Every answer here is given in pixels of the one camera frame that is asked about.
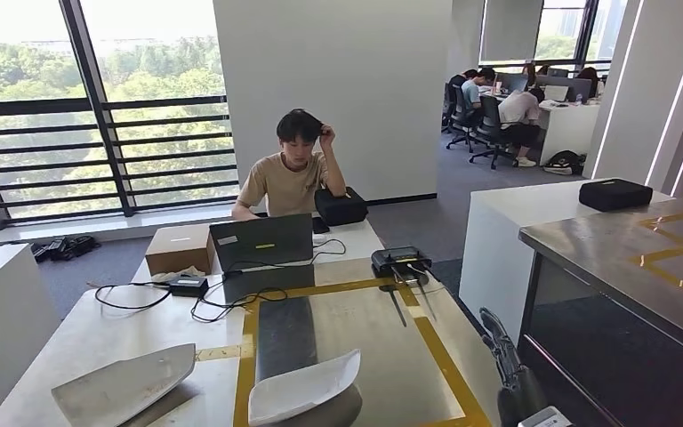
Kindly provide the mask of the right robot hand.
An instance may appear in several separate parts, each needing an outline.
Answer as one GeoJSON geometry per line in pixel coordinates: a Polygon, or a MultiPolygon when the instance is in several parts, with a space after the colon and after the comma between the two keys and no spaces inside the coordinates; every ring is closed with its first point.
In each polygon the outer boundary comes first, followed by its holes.
{"type": "Polygon", "coordinates": [[[501,426],[519,424],[548,406],[534,372],[520,360],[515,343],[501,320],[488,308],[479,310],[485,329],[483,343],[494,356],[502,387],[497,394],[501,426]]]}

